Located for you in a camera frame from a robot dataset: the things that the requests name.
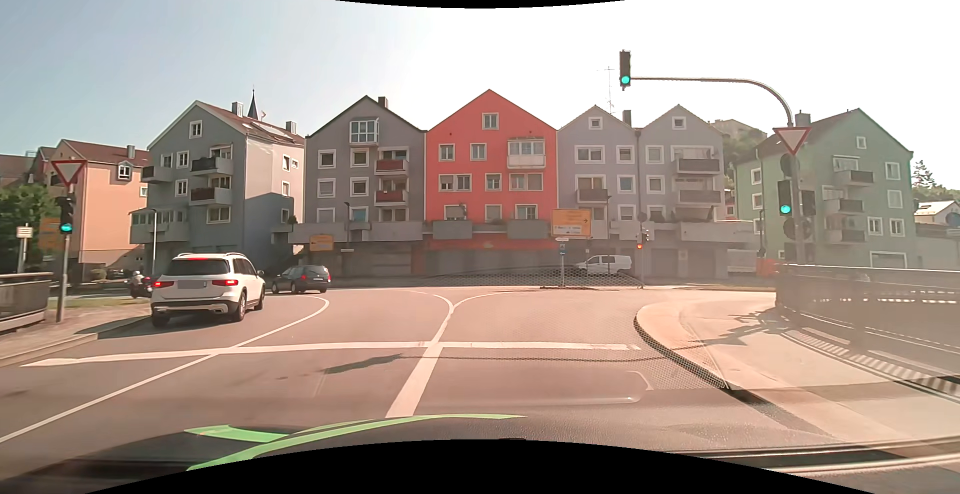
road sign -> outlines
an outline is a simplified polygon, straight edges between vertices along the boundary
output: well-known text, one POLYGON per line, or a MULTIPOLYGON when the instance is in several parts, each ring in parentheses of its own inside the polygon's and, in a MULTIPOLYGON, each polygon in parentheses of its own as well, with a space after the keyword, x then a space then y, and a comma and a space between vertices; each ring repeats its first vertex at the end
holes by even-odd
POLYGON ((786 150, 789 151, 791 155, 796 156, 800 145, 807 140, 807 136, 810 134, 810 128, 811 127, 774 128, 774 132, 779 136, 786 150))
POLYGON ((50 160, 54 166, 54 171, 59 175, 64 186, 76 184, 80 176, 80 170, 87 165, 86 160, 50 160))
POLYGON ((550 214, 550 231, 554 236, 591 236, 592 211, 582 208, 555 208, 550 214))
POLYGON ((310 252, 333 250, 333 235, 310 235, 310 252))

orange direction sign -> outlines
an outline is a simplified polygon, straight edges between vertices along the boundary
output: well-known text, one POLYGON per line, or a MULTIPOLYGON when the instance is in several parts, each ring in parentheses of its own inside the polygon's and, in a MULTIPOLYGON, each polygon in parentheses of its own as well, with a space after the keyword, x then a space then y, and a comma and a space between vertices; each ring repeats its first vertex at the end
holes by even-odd
POLYGON ((550 233, 555 237, 590 237, 591 211, 583 208, 555 208, 550 215, 550 233))

asphalt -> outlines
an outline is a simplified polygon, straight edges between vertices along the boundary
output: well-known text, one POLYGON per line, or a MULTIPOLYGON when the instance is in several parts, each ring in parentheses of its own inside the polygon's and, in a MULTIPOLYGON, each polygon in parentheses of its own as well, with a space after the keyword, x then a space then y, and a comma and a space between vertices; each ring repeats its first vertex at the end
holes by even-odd
POLYGON ((0 368, 0 477, 189 427, 577 406, 625 425, 709 423, 714 446, 801 443, 634 328, 645 304, 710 293, 334 289, 268 294, 240 323, 143 320, 0 368))

tree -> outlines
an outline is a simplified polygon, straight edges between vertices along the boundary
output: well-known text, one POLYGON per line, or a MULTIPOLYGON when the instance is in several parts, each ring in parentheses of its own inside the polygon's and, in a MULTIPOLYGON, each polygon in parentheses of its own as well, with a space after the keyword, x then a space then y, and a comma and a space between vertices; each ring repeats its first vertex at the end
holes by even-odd
POLYGON ((57 204, 43 184, 22 184, 0 189, 0 273, 15 272, 20 252, 17 226, 24 224, 34 229, 27 253, 28 264, 40 264, 43 253, 37 247, 36 230, 41 218, 57 214, 57 204))

balcony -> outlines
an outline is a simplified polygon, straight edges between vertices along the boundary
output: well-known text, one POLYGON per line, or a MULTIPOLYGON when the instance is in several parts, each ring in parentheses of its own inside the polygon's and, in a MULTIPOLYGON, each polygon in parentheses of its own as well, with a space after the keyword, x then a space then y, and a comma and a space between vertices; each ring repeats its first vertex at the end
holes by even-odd
POLYGON ((509 155, 507 156, 507 167, 517 168, 544 168, 546 167, 546 156, 544 155, 509 155))
POLYGON ((677 205, 714 206, 723 205, 723 192, 720 190, 678 190, 677 205))
POLYGON ((826 214, 863 214, 863 201, 826 200, 823 202, 823 211, 826 214))
POLYGON ((406 177, 409 173, 409 164, 407 160, 377 160, 373 166, 373 174, 406 177))
POLYGON ((163 166, 147 166, 140 174, 140 182, 170 182, 174 180, 174 170, 163 166))
POLYGON ((190 190, 190 205, 231 205, 234 193, 229 188, 205 186, 190 190))
POLYGON ((873 186, 874 172, 845 169, 834 172, 834 186, 873 186))
POLYGON ((577 190, 578 204, 606 204, 609 198, 606 188, 582 188, 577 190))
POLYGON ((717 158, 677 158, 677 173, 681 175, 720 175, 717 158))
POLYGON ((373 204, 377 206, 406 205, 406 203, 406 190, 378 190, 373 197, 373 204))
POLYGON ((234 161, 220 156, 197 158, 190 163, 190 175, 233 175, 234 161))

